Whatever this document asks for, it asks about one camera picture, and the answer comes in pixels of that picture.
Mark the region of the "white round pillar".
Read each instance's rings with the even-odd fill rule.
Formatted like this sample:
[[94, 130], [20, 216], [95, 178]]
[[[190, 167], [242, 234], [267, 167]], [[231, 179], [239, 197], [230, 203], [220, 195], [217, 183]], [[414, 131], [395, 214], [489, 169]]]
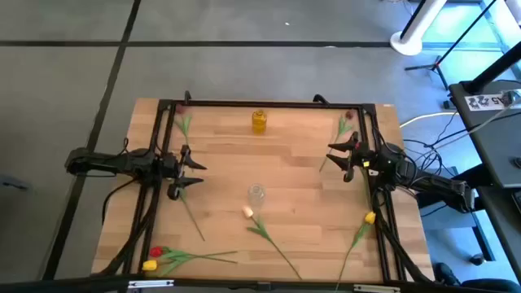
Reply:
[[405, 28], [391, 35], [391, 48], [401, 55], [418, 55], [422, 51], [425, 32], [446, 2], [447, 0], [421, 0]]

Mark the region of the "black tripod stand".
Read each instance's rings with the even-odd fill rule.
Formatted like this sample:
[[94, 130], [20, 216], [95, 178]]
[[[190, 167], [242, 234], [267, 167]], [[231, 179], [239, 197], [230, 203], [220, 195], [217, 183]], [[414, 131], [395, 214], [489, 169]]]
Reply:
[[475, 27], [475, 25], [484, 17], [484, 15], [490, 10], [490, 8], [497, 2], [497, 0], [492, 0], [473, 20], [473, 22], [463, 31], [463, 33], [459, 36], [459, 38], [445, 51], [443, 55], [437, 55], [436, 59], [431, 64], [418, 65], [413, 67], [404, 68], [406, 72], [426, 69], [431, 72], [434, 72], [440, 78], [440, 81], [446, 91], [449, 90], [449, 84], [446, 81], [442, 69], [440, 67], [441, 63], [448, 57], [448, 55], [460, 44], [462, 39]]

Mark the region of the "yellow glass vase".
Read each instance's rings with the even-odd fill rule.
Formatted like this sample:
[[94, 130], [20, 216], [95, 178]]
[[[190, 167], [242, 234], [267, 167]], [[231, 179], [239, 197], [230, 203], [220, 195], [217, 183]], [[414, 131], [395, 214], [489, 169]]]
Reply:
[[255, 134], [263, 134], [266, 131], [267, 115], [264, 110], [255, 110], [252, 113], [252, 131]]

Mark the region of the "white printed label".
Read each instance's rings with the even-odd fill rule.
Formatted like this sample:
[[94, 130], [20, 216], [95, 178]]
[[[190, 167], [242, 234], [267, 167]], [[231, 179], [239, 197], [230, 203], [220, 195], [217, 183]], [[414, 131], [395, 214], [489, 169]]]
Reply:
[[500, 111], [514, 105], [515, 98], [502, 94], [482, 94], [466, 96], [466, 105], [472, 112]]

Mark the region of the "black desk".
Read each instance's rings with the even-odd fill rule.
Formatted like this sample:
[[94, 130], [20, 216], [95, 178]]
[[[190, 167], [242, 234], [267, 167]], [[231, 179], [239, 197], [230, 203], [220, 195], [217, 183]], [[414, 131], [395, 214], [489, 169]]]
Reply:
[[[521, 167], [514, 163], [521, 159], [521, 84], [494, 81], [480, 94], [469, 94], [461, 84], [453, 84], [449, 92], [468, 130], [484, 126], [470, 137], [491, 180], [503, 188], [521, 188]], [[500, 111], [470, 111], [464, 98], [482, 94], [508, 95], [515, 103]]]

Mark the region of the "dark purple artificial tulip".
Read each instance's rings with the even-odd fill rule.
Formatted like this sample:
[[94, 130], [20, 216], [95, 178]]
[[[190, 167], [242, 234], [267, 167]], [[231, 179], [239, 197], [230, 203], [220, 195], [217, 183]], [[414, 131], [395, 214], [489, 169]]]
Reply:
[[337, 143], [340, 138], [342, 138], [348, 131], [352, 129], [350, 121], [353, 119], [353, 115], [354, 112], [352, 110], [347, 110], [339, 117], [337, 124], [331, 133], [329, 143]]
[[185, 138], [186, 145], [190, 145], [190, 124], [192, 121], [192, 114], [188, 106], [183, 106], [179, 103], [175, 105], [174, 123], [181, 131]]

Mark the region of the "black desk leg frame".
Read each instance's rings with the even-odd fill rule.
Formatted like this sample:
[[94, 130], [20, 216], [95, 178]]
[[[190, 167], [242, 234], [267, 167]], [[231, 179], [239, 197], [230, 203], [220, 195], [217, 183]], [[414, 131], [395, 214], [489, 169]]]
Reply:
[[[441, 176], [447, 177], [456, 171], [455, 168], [446, 169]], [[452, 179], [466, 181], [472, 188], [487, 186], [491, 183], [489, 172], [483, 164], [470, 168], [461, 174], [455, 173]], [[418, 207], [422, 213], [423, 228], [426, 230], [472, 229], [474, 239], [479, 245], [479, 253], [484, 255], [486, 261], [495, 261], [492, 248], [476, 215], [478, 211], [484, 210], [483, 203], [480, 199], [475, 198], [474, 191], [471, 191], [471, 197], [473, 206], [467, 212], [459, 212], [451, 208], [442, 199], [436, 199], [433, 195], [419, 194]]]

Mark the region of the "clear cut-glass vase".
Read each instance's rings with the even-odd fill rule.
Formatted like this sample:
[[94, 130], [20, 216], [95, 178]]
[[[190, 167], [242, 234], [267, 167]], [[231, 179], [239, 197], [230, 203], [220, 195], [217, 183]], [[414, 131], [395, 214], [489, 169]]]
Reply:
[[265, 188], [261, 184], [253, 184], [247, 190], [247, 199], [253, 212], [259, 212], [266, 197]]

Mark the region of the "grey floor object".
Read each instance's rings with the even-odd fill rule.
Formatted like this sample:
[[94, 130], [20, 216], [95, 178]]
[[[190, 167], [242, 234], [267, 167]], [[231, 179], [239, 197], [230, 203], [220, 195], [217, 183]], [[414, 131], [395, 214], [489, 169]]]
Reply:
[[18, 190], [29, 190], [31, 186], [18, 178], [0, 174], [0, 186], [13, 187]]

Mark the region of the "yellow artificial tulip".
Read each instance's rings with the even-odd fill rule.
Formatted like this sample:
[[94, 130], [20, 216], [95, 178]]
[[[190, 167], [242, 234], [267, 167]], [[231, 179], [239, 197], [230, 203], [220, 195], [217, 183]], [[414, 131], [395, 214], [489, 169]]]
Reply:
[[344, 270], [346, 268], [349, 255], [351, 254], [351, 252], [355, 248], [355, 246], [364, 238], [366, 233], [370, 230], [370, 227], [375, 223], [375, 220], [376, 220], [375, 212], [366, 213], [363, 223], [361, 224], [359, 230], [353, 236], [351, 245], [344, 256], [343, 264], [342, 264], [341, 270], [339, 271], [339, 276], [338, 276], [336, 284], [335, 284], [334, 292], [337, 292], [339, 289], [339, 285], [342, 281], [342, 277], [344, 275]]
[[185, 251], [167, 251], [157, 257], [152, 257], [142, 263], [142, 271], [156, 273], [159, 277], [165, 277], [174, 270], [192, 260], [212, 260], [230, 264], [237, 264], [235, 260], [221, 258], [223, 255], [234, 254], [234, 251], [224, 251], [208, 255], [192, 254]]

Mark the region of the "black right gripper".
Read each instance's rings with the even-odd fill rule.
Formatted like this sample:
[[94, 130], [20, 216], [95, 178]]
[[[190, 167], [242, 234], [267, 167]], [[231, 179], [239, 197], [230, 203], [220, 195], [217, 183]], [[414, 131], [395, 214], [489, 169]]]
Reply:
[[370, 149], [368, 142], [360, 141], [359, 133], [353, 132], [349, 140], [341, 143], [331, 143], [328, 145], [330, 149], [349, 152], [348, 157], [338, 157], [336, 155], [326, 155], [326, 157], [335, 163], [341, 170], [346, 171], [344, 181], [350, 182], [354, 178], [354, 168], [372, 168], [376, 165], [378, 153]]

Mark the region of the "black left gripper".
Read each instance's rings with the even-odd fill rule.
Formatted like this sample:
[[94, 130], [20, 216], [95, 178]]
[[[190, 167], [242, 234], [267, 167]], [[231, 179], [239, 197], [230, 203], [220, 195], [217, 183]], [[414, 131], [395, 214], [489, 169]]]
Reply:
[[203, 165], [194, 162], [190, 157], [190, 153], [191, 150], [189, 146], [184, 144], [179, 160], [173, 153], [168, 153], [163, 160], [163, 178], [172, 180], [167, 190], [167, 196], [172, 200], [179, 199], [180, 189], [204, 181], [202, 178], [185, 176], [185, 167], [199, 170], [207, 169]]

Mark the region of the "black slanted pole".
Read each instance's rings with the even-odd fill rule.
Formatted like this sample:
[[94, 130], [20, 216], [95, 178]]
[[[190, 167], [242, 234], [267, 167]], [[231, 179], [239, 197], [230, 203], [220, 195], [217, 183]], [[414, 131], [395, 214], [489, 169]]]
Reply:
[[499, 77], [511, 65], [521, 60], [521, 52], [513, 50], [505, 53], [500, 59], [481, 72], [471, 81], [461, 81], [463, 89], [469, 94], [479, 94], [484, 87]]

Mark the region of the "black crossbar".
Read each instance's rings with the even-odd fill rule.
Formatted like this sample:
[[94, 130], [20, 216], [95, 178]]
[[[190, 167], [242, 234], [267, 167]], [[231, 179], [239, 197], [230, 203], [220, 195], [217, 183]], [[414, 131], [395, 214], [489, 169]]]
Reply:
[[[122, 274], [116, 276], [90, 276], [83, 278], [66, 278], [58, 280], [44, 280], [31, 282], [0, 283], [0, 293], [103, 293], [109, 291], [128, 290], [128, 282], [133, 280], [160, 280], [172, 278], [146, 278], [140, 274]], [[335, 283], [329, 282], [260, 282], [260, 281], [220, 281], [220, 280], [195, 280], [177, 278], [174, 287], [209, 287], [228, 288], [231, 290], [247, 289], [252, 291], [274, 290], [317, 290], [333, 291]], [[354, 284], [369, 283], [340, 283], [338, 291], [353, 292]], [[382, 286], [395, 286], [401, 289], [401, 293], [505, 293], [488, 289], [477, 289], [461, 286], [443, 286], [435, 283], [416, 283], [403, 281], [389, 281], [382, 284], [370, 284]]]

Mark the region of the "black aluminium table frame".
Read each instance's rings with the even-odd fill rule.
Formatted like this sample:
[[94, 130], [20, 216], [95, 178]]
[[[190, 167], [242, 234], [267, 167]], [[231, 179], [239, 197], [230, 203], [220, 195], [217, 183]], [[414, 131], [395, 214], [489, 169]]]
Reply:
[[[329, 139], [344, 105], [320, 103], [247, 103], [197, 100], [192, 114], [190, 148], [206, 170], [187, 175], [204, 181], [189, 186], [187, 202], [205, 237], [198, 235], [181, 200], [160, 194], [151, 234], [152, 246], [207, 255], [237, 264], [192, 260], [165, 277], [195, 280], [335, 283], [352, 238], [368, 212], [364, 177], [344, 182], [341, 170], [326, 158]], [[252, 113], [264, 110], [266, 131], [252, 131]], [[177, 127], [160, 126], [169, 150], [185, 143]], [[296, 267], [300, 281], [274, 247], [247, 230], [242, 212], [247, 190], [266, 191], [260, 217], [270, 237]], [[343, 282], [381, 282], [379, 249], [389, 243], [369, 230], [347, 260]]]

